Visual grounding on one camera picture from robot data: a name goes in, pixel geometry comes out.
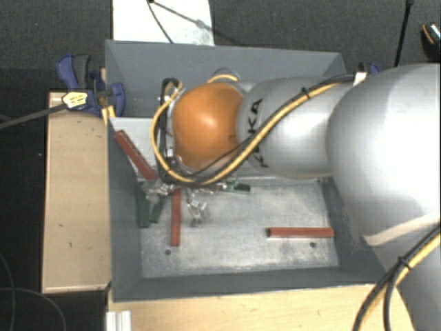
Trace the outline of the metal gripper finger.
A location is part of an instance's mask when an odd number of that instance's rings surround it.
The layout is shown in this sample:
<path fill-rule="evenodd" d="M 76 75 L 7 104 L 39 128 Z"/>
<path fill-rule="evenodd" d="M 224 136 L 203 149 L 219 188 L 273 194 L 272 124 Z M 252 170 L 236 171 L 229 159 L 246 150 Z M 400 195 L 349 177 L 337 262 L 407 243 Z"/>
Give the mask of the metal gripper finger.
<path fill-rule="evenodd" d="M 173 185 L 153 179 L 143 183 L 143 192 L 148 201 L 158 201 L 160 197 L 166 197 L 173 192 Z"/>
<path fill-rule="evenodd" d="M 205 210 L 207 203 L 205 201 L 198 201 L 195 192 L 189 188 L 185 190 L 187 209 L 191 215 L 190 226 L 199 228 L 203 225 L 205 220 Z"/>

